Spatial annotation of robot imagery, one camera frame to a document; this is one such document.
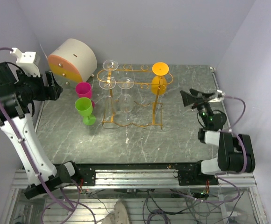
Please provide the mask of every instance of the gray wall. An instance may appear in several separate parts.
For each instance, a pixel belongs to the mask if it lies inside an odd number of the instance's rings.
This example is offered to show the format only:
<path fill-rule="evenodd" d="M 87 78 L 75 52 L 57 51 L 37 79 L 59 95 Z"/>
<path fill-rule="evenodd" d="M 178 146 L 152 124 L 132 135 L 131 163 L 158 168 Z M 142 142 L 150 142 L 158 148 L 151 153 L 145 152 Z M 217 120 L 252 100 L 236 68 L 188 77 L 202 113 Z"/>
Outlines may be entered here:
<path fill-rule="evenodd" d="M 41 52 L 36 36 L 21 13 L 16 0 L 0 0 L 0 47 Z M 15 62 L 8 51 L 0 52 L 0 62 Z M 14 172 L 21 166 L 11 142 L 0 130 L 0 217 L 9 194 Z"/>
<path fill-rule="evenodd" d="M 255 0 L 18 0 L 47 54 L 67 38 L 98 61 L 215 67 Z"/>
<path fill-rule="evenodd" d="M 228 95 L 247 103 L 235 130 L 251 135 L 257 163 L 254 175 L 271 222 L 271 1 L 256 0 L 216 73 Z M 225 102 L 234 122 L 241 103 Z"/>

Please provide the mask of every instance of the magenta cup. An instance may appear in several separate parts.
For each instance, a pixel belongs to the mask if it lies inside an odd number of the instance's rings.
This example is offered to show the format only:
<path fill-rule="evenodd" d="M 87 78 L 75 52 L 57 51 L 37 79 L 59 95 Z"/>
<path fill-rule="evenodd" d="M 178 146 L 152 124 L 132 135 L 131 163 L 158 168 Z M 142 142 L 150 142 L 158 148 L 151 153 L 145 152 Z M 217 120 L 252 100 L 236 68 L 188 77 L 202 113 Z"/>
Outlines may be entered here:
<path fill-rule="evenodd" d="M 91 99 L 91 97 L 92 97 L 92 88 L 89 83 L 77 84 L 75 87 L 75 92 L 79 98 L 87 97 L 87 98 Z"/>

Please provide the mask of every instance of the green plastic cup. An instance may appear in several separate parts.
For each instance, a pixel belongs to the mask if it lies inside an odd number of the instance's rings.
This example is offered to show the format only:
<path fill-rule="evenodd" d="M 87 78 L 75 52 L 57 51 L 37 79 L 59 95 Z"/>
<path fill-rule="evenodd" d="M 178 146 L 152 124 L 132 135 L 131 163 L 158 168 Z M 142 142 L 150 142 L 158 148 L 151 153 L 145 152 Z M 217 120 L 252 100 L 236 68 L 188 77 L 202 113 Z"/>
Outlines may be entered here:
<path fill-rule="evenodd" d="M 92 114 L 93 106 L 89 98 L 82 97 L 75 101 L 75 109 L 84 117 L 83 122 L 85 125 L 90 126 L 95 123 L 96 117 Z"/>

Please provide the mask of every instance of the gray tabletop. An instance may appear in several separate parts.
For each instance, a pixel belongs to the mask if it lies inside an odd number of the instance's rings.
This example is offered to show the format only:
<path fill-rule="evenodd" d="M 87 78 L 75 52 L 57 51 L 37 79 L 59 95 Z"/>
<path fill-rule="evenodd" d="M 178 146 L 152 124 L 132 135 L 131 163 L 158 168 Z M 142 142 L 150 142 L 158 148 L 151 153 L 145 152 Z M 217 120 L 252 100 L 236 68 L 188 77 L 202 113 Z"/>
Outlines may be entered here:
<path fill-rule="evenodd" d="M 140 65 L 132 67 L 134 70 L 140 69 Z M 37 129 L 48 158 L 53 163 L 68 160 L 76 163 L 145 163 L 194 162 L 215 157 L 217 147 L 202 144 L 197 139 L 200 127 L 197 111 L 184 108 L 179 93 L 180 90 L 188 91 L 190 88 L 203 92 L 215 91 L 210 68 L 186 65 L 169 67 L 174 81 L 168 85 L 166 93 L 159 97 L 159 101 L 163 103 L 163 129 L 159 126 L 104 128 L 101 121 L 108 92 L 99 87 L 96 76 L 88 80 L 93 87 L 92 100 L 96 103 L 93 114 L 96 122 L 93 126 L 85 126 L 74 108 L 78 99 L 74 89 L 76 84 L 66 84 L 68 80 L 55 76 L 64 91 L 57 101 L 45 102 Z M 95 74 L 101 69 L 99 65 Z M 154 77 L 153 74 L 139 72 L 117 72 L 117 75 L 141 82 L 151 82 Z M 114 98 L 118 98 L 120 93 L 121 89 L 117 85 L 114 88 Z M 141 104 L 155 100 L 151 90 L 141 89 L 140 85 L 129 89 L 128 94 Z M 212 108 L 223 110 L 222 103 L 212 104 Z M 149 123 L 152 121 L 152 107 L 143 109 L 135 106 L 127 115 L 120 114 L 118 110 L 118 116 L 121 117 L 121 122 Z"/>

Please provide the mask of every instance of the beige shoe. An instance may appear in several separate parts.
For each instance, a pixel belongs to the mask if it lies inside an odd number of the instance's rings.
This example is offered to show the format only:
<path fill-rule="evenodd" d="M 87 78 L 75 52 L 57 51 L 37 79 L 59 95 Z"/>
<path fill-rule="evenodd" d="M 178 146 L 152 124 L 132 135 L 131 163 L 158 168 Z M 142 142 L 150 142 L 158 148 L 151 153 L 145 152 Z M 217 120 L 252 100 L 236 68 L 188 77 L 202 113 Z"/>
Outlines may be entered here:
<path fill-rule="evenodd" d="M 101 224 L 115 224 L 115 215 L 113 213 L 108 214 Z"/>
<path fill-rule="evenodd" d="M 114 206 L 115 224 L 129 224 L 126 207 L 122 202 L 117 202 Z"/>

